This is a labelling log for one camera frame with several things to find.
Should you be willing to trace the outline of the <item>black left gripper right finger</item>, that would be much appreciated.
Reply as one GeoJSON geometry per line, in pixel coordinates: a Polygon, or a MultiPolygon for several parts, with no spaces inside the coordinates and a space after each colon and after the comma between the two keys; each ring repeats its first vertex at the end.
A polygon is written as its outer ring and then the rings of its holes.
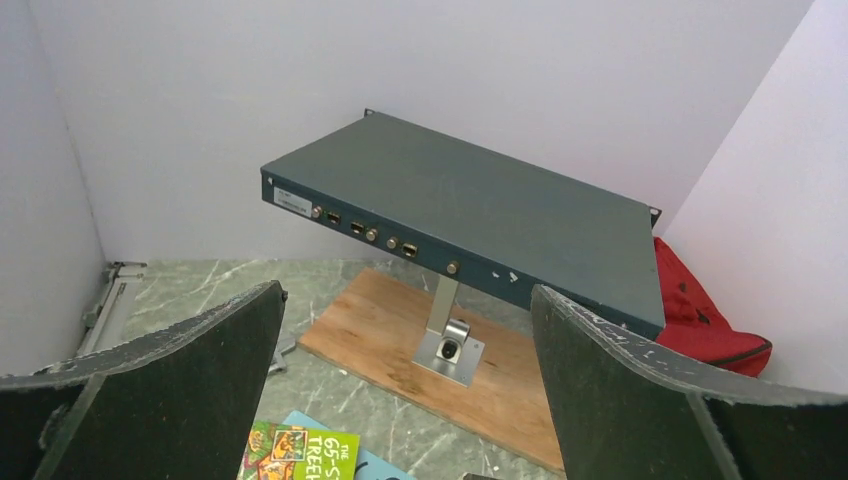
{"type": "Polygon", "coordinates": [[[843,479],[847,398],[708,365],[543,285],[533,339],[570,479],[843,479]]]}

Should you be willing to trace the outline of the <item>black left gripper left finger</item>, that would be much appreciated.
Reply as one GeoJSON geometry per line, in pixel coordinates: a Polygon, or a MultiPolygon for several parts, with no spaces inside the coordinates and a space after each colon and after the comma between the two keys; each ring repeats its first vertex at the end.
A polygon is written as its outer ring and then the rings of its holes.
{"type": "Polygon", "coordinates": [[[1,379],[5,479],[233,479],[288,295],[275,280],[114,347],[1,379]]]}

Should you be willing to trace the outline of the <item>red backpack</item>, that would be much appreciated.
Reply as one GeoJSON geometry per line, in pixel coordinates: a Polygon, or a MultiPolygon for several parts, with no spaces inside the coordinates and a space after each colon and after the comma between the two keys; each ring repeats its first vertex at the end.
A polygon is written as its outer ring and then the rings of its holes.
{"type": "Polygon", "coordinates": [[[665,327],[656,342],[700,362],[758,377],[770,360],[766,338],[734,330],[706,290],[663,239],[653,239],[665,327]]]}

